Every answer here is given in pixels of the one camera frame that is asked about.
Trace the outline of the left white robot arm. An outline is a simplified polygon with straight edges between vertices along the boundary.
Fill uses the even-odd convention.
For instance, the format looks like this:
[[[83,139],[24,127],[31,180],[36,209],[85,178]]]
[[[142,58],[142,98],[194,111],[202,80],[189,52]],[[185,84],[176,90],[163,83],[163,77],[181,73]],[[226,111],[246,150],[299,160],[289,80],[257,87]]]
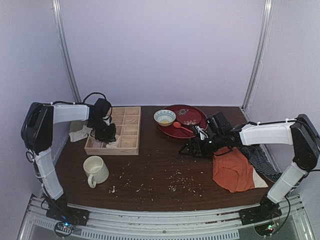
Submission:
[[[109,143],[116,135],[112,111],[112,105],[106,98],[98,98],[94,104],[56,101],[33,102],[30,105],[21,128],[21,138],[27,148],[26,154],[31,156],[43,191],[50,199],[56,201],[64,194],[51,153],[54,125],[86,122],[98,141]]]

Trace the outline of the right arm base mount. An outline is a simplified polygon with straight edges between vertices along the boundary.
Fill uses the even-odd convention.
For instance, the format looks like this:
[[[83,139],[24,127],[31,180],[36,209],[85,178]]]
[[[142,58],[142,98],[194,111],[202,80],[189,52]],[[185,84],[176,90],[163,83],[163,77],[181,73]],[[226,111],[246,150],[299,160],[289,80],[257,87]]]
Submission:
[[[255,224],[282,215],[279,203],[274,203],[266,196],[260,200],[258,206],[243,208],[238,213],[242,225]]]

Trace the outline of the beige underwear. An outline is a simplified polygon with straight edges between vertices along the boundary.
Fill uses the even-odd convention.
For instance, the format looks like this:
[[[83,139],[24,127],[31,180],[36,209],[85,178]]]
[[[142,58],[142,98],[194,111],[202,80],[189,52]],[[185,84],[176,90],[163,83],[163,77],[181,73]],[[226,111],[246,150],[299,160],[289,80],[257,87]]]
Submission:
[[[114,139],[115,141],[109,142],[105,145],[106,149],[118,149],[120,147],[121,137],[116,134]]]

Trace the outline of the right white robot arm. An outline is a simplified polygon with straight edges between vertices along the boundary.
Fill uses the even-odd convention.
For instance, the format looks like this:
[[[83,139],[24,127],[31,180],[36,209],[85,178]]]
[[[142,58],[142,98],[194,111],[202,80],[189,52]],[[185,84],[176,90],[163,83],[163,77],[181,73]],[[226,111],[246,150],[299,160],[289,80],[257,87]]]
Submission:
[[[226,147],[230,153],[236,147],[264,146],[278,162],[283,173],[266,195],[268,202],[278,204],[292,189],[313,171],[320,160],[320,135],[304,113],[294,118],[271,122],[247,122],[232,126],[222,112],[206,119],[211,133],[198,125],[191,126],[180,155],[203,158]]]

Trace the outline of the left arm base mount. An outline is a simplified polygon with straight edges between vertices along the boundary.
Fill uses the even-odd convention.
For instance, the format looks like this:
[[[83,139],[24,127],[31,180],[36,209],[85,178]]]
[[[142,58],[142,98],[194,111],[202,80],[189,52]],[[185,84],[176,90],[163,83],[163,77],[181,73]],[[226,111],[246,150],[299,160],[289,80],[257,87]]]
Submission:
[[[75,226],[86,226],[89,219],[89,211],[85,209],[68,206],[68,199],[62,195],[59,199],[47,199],[48,210],[46,216],[48,218],[68,222]]]

